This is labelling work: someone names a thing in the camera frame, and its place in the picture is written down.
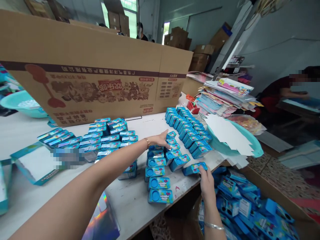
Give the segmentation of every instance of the worktable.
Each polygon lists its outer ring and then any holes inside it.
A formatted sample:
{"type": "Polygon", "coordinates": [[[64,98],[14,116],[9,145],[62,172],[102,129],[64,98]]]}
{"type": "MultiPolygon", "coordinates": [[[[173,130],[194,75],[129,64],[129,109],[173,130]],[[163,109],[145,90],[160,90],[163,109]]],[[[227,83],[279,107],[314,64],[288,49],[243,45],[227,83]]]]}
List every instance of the worktable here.
{"type": "MultiPolygon", "coordinates": [[[[183,100],[185,100],[185,95],[179,99],[178,106],[181,106],[183,100]]],[[[136,135],[141,140],[148,136],[160,134],[168,128],[169,132],[174,130],[166,124],[164,117],[165,113],[159,113],[126,120],[128,129],[135,130],[136,135]]],[[[29,118],[19,112],[8,117],[0,117],[0,144],[2,146],[0,159],[9,158],[10,154],[35,143],[39,135],[52,130],[47,125],[47,122],[47,118],[29,118]]],[[[66,127],[64,129],[73,132],[76,136],[83,136],[88,131],[88,124],[66,127]]],[[[213,170],[226,159],[226,156],[219,152],[211,151],[204,158],[195,160],[189,151],[184,148],[183,143],[178,137],[177,134],[175,139],[181,146],[181,153],[188,154],[191,158],[191,161],[185,167],[204,161],[213,170]]],[[[116,179],[106,189],[108,200],[120,226],[120,237],[118,239],[130,239],[135,236],[144,227],[148,226],[153,219],[164,213],[200,182],[198,175],[185,177],[181,170],[173,173],[169,167],[165,167],[165,177],[170,178],[170,189],[174,194],[174,203],[166,205],[148,204],[147,183],[144,182],[146,154],[147,151],[138,158],[136,178],[122,181],[116,179]]],[[[9,211],[0,217],[0,239],[8,239],[62,187],[92,164],[86,163],[77,169],[64,170],[43,186],[32,185],[14,167],[9,192],[9,211]]]]}

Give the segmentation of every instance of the wall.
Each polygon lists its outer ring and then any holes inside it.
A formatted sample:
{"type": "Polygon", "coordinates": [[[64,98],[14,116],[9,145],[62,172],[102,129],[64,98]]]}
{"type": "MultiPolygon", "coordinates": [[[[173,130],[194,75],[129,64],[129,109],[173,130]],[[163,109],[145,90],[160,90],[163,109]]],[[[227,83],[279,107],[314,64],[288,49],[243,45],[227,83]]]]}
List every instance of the wall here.
{"type": "Polygon", "coordinates": [[[292,0],[259,20],[240,52],[245,57],[243,65],[256,66],[249,71],[255,87],[253,95],[280,77],[297,73],[309,65],[320,65],[316,54],[319,41],[303,40],[320,40],[320,32],[316,30],[320,22],[319,9],[318,0],[292,0]]]}
{"type": "Polygon", "coordinates": [[[189,17],[187,31],[188,37],[192,38],[190,50],[198,44],[207,44],[224,22],[231,26],[234,24],[240,11],[237,4],[238,1],[235,0],[161,0],[157,42],[162,42],[161,28],[165,22],[222,7],[189,17]]]}

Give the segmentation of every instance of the printed cardboard box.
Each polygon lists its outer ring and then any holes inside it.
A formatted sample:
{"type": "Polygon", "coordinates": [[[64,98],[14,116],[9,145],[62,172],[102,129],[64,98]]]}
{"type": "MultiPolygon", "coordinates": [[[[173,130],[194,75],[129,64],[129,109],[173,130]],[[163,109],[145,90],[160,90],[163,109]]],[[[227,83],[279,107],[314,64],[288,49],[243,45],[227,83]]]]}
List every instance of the printed cardboard box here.
{"type": "Polygon", "coordinates": [[[192,52],[5,10],[0,20],[1,64],[58,126],[178,102],[192,52]]]}

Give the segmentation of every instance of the plastic bowl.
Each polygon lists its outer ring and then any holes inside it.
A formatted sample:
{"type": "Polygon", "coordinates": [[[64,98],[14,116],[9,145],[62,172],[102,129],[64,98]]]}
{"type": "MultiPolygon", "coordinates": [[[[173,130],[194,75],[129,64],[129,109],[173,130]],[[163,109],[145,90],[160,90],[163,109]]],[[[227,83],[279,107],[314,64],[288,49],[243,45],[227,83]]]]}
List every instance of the plastic bowl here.
{"type": "Polygon", "coordinates": [[[18,107],[19,103],[27,100],[32,100],[33,98],[27,91],[20,91],[10,94],[4,97],[0,104],[9,109],[15,109],[29,117],[33,118],[45,118],[48,116],[46,112],[43,112],[41,107],[29,108],[29,107],[18,107]]]}
{"type": "MultiPolygon", "coordinates": [[[[226,119],[226,120],[231,122],[242,133],[242,135],[244,135],[252,143],[251,147],[254,150],[252,152],[254,154],[253,157],[255,157],[255,158],[261,157],[264,152],[263,152],[261,144],[259,143],[257,138],[254,135],[252,135],[252,133],[250,133],[247,129],[240,126],[239,124],[232,122],[228,119],[226,119]]],[[[210,142],[210,146],[212,148],[216,149],[217,151],[219,151],[223,154],[229,155],[229,156],[240,155],[240,153],[237,150],[231,150],[231,148],[225,142],[220,142],[218,140],[218,138],[214,135],[213,131],[211,130],[211,128],[209,126],[207,127],[207,130],[212,136],[212,140],[210,142]]]]}

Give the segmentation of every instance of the cardboard box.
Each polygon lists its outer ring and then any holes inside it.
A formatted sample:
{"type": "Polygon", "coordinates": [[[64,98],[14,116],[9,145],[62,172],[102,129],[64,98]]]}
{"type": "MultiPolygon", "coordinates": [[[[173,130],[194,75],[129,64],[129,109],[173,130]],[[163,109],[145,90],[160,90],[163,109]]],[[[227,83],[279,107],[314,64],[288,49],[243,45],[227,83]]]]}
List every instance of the cardboard box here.
{"type": "Polygon", "coordinates": [[[119,19],[118,13],[108,12],[108,20],[109,20],[110,28],[112,28],[111,27],[111,25],[112,25],[112,26],[117,27],[118,30],[120,30],[120,19],[119,19]]]}
{"type": "Polygon", "coordinates": [[[203,53],[203,54],[213,54],[214,46],[208,45],[197,45],[194,53],[203,53]]]}
{"type": "Polygon", "coordinates": [[[171,29],[169,46],[184,49],[188,34],[187,31],[180,27],[171,29]]]}
{"type": "Polygon", "coordinates": [[[192,52],[5,10],[0,20],[1,64],[58,126],[177,105],[192,52]]]}
{"type": "MultiPolygon", "coordinates": [[[[262,196],[271,198],[273,201],[280,204],[295,219],[294,227],[301,240],[320,239],[319,224],[310,218],[303,209],[293,203],[281,191],[276,189],[250,167],[240,169],[240,172],[244,174],[250,182],[260,188],[262,196]]],[[[194,208],[188,215],[189,221],[186,221],[183,228],[185,236],[183,239],[204,239],[198,221],[194,221],[194,219],[198,219],[199,204],[201,200],[202,197],[200,196],[196,201],[194,208]]]]}
{"type": "Polygon", "coordinates": [[[201,53],[193,54],[191,64],[189,67],[189,72],[191,71],[204,72],[208,64],[208,61],[209,61],[209,55],[207,54],[201,54],[201,53]]]}
{"type": "Polygon", "coordinates": [[[164,45],[169,46],[170,34],[164,35],[164,45]]]}
{"type": "Polygon", "coordinates": [[[214,52],[218,51],[231,35],[231,27],[225,22],[210,40],[210,44],[215,46],[214,52]]]}
{"type": "Polygon", "coordinates": [[[70,21],[70,24],[72,24],[72,25],[91,28],[91,29],[102,31],[102,32],[114,33],[114,34],[117,34],[119,32],[119,30],[110,29],[110,28],[107,28],[107,27],[100,27],[100,26],[97,26],[97,25],[93,25],[93,24],[85,23],[85,22],[79,22],[79,21],[75,21],[75,20],[72,20],[72,19],[70,19],[69,21],[70,21]]]}
{"type": "Polygon", "coordinates": [[[184,50],[189,51],[189,48],[190,48],[190,45],[191,45],[191,41],[192,41],[191,38],[187,38],[187,41],[186,41],[185,46],[184,46],[184,50]]]}

